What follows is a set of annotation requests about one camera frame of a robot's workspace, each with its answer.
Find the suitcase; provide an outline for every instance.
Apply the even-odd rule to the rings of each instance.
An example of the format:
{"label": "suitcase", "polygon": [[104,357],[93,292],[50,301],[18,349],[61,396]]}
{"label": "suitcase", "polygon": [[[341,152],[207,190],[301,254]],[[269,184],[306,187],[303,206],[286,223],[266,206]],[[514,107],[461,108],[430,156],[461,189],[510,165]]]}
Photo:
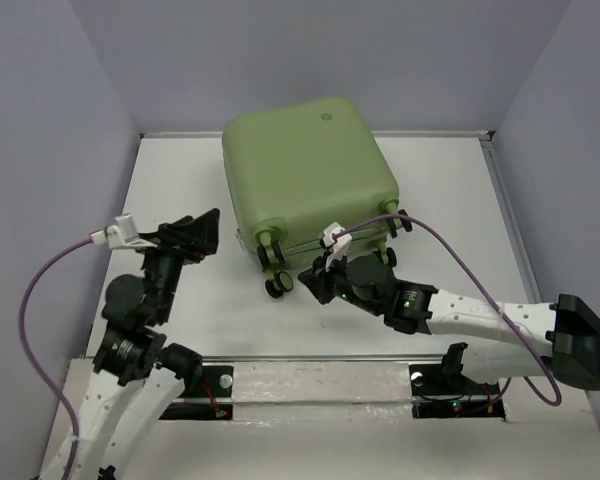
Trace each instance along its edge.
{"label": "suitcase", "polygon": [[[222,147],[238,239],[274,298],[293,288],[286,269],[322,255],[319,237],[331,223],[399,211],[398,184],[360,111],[344,98],[240,115]],[[395,265],[386,239],[398,228],[409,225],[379,222],[354,233],[350,254],[375,250]]]}

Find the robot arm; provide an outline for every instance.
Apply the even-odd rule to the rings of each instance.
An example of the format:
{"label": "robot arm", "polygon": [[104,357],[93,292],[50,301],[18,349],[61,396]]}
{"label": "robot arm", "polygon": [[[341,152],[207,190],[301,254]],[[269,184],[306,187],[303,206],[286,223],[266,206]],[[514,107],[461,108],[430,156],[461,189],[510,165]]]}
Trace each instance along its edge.
{"label": "robot arm", "polygon": [[216,253],[220,212],[162,224],[138,234],[129,215],[91,234],[93,242],[144,255],[143,277],[121,275],[107,287],[104,338],[79,410],[80,438],[72,470],[65,472],[71,434],[40,480],[121,480],[140,441],[166,407],[195,386],[202,357],[153,330],[169,319],[182,267]]}
{"label": "robot arm", "polygon": [[488,348],[468,343],[449,347],[442,369],[449,381],[493,383],[499,378],[534,376],[542,370],[516,333],[502,320],[506,313],[540,354],[556,380],[583,390],[600,390],[600,318],[578,297],[560,295],[556,303],[488,303],[397,279],[375,255],[348,262],[350,235],[333,241],[342,227],[325,230],[327,250],[298,279],[326,304],[334,298],[383,316],[404,334],[457,334],[501,342]]}

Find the white table surface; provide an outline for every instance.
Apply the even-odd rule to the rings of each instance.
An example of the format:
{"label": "white table surface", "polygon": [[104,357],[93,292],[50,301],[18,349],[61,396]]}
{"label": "white table surface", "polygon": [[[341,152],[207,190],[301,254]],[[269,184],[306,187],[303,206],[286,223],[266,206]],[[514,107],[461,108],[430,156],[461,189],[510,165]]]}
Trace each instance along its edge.
{"label": "white table surface", "polygon": [[[529,301],[478,140],[379,138],[378,143],[407,211],[438,229],[495,297]],[[219,252],[183,270],[170,322],[161,328],[171,341],[207,356],[420,355],[443,353],[458,341],[397,334],[344,303],[319,306],[301,285],[282,301],[270,299],[259,267],[234,236],[220,139],[142,141],[125,204],[140,231],[213,207],[221,210]],[[425,232],[416,228],[390,244],[398,253],[398,277],[478,295]],[[106,283],[139,272],[140,263],[137,254],[114,252]],[[89,355],[103,331],[104,322],[96,318]],[[274,365],[283,384],[292,375],[285,369],[293,364]],[[90,369],[88,360],[71,366],[65,391],[75,402],[84,395]],[[548,392],[546,382],[538,383]],[[230,423],[159,422],[126,478],[600,480],[600,435],[586,396],[567,387],[563,394],[563,405],[552,409],[516,381],[505,399],[507,422],[414,420],[409,408],[370,415],[374,410],[364,405],[269,406],[245,417],[236,406],[241,419]],[[59,410],[48,454],[67,425]]]}
{"label": "white table surface", "polygon": [[[492,295],[526,302],[521,274],[480,143],[475,138],[378,138],[409,214],[436,228],[474,269]],[[458,337],[406,336],[344,302],[320,306],[296,281],[282,300],[268,297],[260,268],[241,249],[219,138],[144,139],[124,210],[139,231],[218,207],[218,254],[185,267],[171,318],[160,328],[170,341],[203,355],[357,355],[444,353]],[[464,295],[478,292],[451,257],[414,227],[390,245],[399,278]],[[142,259],[113,252],[105,285],[139,273]],[[101,298],[98,312],[103,306]],[[87,355],[104,332],[99,313]]]}
{"label": "white table surface", "polygon": [[[505,397],[506,422],[414,420],[401,373],[406,364],[348,362],[333,381],[317,373],[320,383],[298,377],[294,362],[262,366],[235,365],[235,420],[158,422],[124,479],[600,480],[600,434],[585,395],[571,388],[563,388],[563,405],[552,408],[514,381]],[[64,391],[74,405],[91,369],[88,360],[72,362]],[[373,391],[342,381],[352,375]],[[265,403],[271,396],[275,405]],[[340,401],[312,405],[312,398]],[[346,398],[364,401],[347,404]],[[382,398],[391,404],[365,403]],[[60,408],[45,464],[68,427]]]}

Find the white bracket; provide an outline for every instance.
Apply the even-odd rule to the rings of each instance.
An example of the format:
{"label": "white bracket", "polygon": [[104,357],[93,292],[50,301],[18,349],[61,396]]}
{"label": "white bracket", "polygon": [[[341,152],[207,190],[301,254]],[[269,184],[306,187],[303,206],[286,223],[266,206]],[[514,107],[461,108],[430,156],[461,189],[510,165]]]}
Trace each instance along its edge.
{"label": "white bracket", "polygon": [[333,239],[334,235],[344,231],[345,229],[342,227],[342,225],[340,225],[338,222],[334,222],[323,232],[322,243],[331,252],[331,254],[327,257],[327,262],[325,265],[325,269],[327,271],[329,271],[333,262],[343,258],[347,254],[347,250],[349,250],[349,246],[351,245],[351,241],[353,239],[351,234],[347,233],[346,235],[338,237],[336,240]]}
{"label": "white bracket", "polygon": [[103,230],[97,230],[90,234],[94,244],[108,244],[112,250],[137,250],[157,247],[154,243],[140,238],[130,213],[116,217],[115,221],[114,225],[109,225]]}

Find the white wall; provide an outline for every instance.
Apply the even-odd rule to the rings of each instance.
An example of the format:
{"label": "white wall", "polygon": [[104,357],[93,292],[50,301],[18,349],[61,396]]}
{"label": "white wall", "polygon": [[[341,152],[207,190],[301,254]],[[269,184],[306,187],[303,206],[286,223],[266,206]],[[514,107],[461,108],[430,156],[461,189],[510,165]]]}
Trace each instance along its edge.
{"label": "white wall", "polygon": [[[121,208],[138,137],[66,0],[0,0],[0,480],[37,474],[56,401],[18,342],[20,298],[51,256]],[[95,247],[34,291],[51,376],[84,348],[107,264]]]}
{"label": "white wall", "polygon": [[568,0],[70,0],[142,132],[314,97],[377,129],[495,129]]}
{"label": "white wall", "polygon": [[600,315],[600,0],[573,1],[495,145],[543,297]]}

